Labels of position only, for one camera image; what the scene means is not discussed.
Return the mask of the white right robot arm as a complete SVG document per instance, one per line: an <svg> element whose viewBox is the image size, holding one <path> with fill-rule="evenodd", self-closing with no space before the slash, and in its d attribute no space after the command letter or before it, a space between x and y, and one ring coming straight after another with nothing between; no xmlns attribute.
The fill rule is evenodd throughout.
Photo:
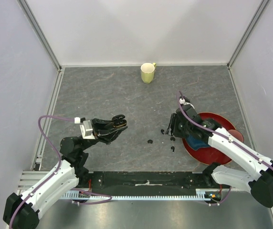
<svg viewBox="0 0 273 229"><path fill-rule="evenodd" d="M263 206L273 207L273 160L239 141L215 118L201 117L192 104L180 105L171 114L167 133L185 139L194 151L214 148L243 168L239 171L211 163L202 176L206 187L236 187L250 193Z"/></svg>

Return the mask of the black case with gold line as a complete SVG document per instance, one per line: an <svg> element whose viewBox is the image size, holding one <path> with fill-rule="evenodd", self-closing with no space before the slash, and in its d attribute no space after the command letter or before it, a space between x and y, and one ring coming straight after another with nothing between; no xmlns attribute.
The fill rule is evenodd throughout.
<svg viewBox="0 0 273 229"><path fill-rule="evenodd" d="M123 127L123 126L127 125L125 115L123 115L123 114L116 115L111 120L112 120L114 128L119 128L119 127Z"/></svg>

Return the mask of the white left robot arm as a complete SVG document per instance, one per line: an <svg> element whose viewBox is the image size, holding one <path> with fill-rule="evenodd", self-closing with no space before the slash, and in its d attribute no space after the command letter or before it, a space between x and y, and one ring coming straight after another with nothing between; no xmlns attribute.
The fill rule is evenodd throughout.
<svg viewBox="0 0 273 229"><path fill-rule="evenodd" d="M8 196L3 221L10 229L34 229L40 218L67 191L85 187L90 179L84 167L88 153L85 150L102 142L110 144L127 129L123 114L110 120L75 117L72 122L80 126L80 136L65 137L56 151L58 162L53 169L31 188L20 195Z"/></svg>

